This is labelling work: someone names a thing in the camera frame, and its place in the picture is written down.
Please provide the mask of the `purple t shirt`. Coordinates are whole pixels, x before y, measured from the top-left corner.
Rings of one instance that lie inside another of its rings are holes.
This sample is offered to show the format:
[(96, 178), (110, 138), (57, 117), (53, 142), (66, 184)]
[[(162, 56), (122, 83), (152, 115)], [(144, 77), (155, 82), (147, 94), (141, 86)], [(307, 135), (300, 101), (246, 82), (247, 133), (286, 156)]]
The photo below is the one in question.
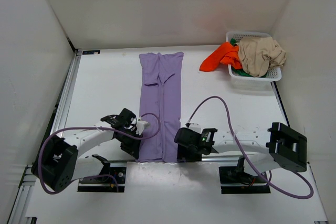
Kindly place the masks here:
[(140, 54), (142, 84), (139, 114), (151, 126), (143, 132), (138, 162), (177, 161), (174, 142), (181, 127), (181, 71), (184, 54)]

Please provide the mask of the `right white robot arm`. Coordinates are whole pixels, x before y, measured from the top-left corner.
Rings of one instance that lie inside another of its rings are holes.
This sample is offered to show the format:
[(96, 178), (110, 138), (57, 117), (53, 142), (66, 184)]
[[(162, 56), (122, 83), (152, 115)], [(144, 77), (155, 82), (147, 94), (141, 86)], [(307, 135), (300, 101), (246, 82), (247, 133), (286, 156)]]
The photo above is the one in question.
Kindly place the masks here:
[(210, 155), (240, 151), (253, 152), (249, 158), (260, 173), (283, 168), (302, 173), (307, 170), (307, 138), (283, 123), (274, 122), (266, 131), (224, 132), (201, 129), (197, 124), (178, 130), (174, 142), (188, 154)]

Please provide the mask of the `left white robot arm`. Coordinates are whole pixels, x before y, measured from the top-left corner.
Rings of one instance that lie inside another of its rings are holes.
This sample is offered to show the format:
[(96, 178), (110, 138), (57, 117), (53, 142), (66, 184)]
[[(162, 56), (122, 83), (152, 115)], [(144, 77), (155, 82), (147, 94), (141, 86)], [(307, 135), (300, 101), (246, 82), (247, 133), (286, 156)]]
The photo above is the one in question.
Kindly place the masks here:
[(63, 191), (76, 179), (106, 175), (110, 162), (99, 154), (87, 156), (86, 152), (104, 142), (118, 140), (124, 152), (138, 158), (140, 139), (147, 127), (147, 121), (128, 109), (104, 116), (95, 125), (67, 138), (51, 137), (39, 151), (31, 171), (54, 192)]

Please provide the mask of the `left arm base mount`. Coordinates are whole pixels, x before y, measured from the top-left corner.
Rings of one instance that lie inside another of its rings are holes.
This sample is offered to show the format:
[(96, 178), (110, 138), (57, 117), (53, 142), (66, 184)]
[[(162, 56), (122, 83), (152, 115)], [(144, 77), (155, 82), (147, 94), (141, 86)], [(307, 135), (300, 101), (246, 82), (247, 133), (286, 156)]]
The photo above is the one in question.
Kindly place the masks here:
[(77, 192), (81, 193), (123, 193), (127, 168), (119, 163), (111, 163), (97, 154), (92, 155), (102, 165), (98, 175), (80, 178)]

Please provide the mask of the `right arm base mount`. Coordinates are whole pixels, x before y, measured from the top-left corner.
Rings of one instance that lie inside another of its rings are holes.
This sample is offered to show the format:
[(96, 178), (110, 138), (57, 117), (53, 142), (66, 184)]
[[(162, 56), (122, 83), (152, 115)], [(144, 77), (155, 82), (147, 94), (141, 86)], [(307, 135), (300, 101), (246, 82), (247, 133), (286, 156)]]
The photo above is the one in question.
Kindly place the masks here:
[(270, 193), (269, 185), (261, 176), (237, 172), (233, 166), (220, 166), (218, 169), (222, 195)]

